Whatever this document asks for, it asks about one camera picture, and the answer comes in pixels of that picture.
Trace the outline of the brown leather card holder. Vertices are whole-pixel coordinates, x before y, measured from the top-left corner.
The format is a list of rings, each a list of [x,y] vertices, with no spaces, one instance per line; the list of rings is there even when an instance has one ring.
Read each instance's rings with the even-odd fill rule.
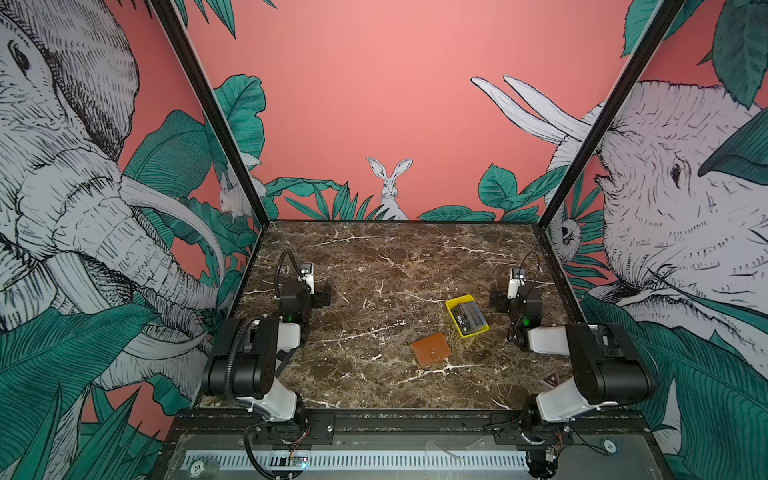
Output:
[[[445,336],[440,332],[413,342],[411,348],[421,367],[440,363],[452,355]]]

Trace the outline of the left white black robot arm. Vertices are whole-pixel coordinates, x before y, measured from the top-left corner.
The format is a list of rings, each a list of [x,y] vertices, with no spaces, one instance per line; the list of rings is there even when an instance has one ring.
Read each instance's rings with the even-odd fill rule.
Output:
[[[331,286],[314,290],[303,280],[287,281],[275,314],[221,323],[205,364],[202,392],[258,414],[268,423],[308,425],[300,395],[278,375],[306,345],[312,311],[331,304]]]

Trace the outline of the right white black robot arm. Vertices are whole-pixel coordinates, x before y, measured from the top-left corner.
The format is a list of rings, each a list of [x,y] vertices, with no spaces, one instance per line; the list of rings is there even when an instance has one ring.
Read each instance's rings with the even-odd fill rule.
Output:
[[[509,316],[507,340],[521,350],[570,360],[570,379],[526,400],[523,431],[539,434],[593,410],[642,402],[656,392],[645,361],[620,325],[544,326],[541,293],[530,284],[518,287],[514,297],[494,291],[489,304]]]

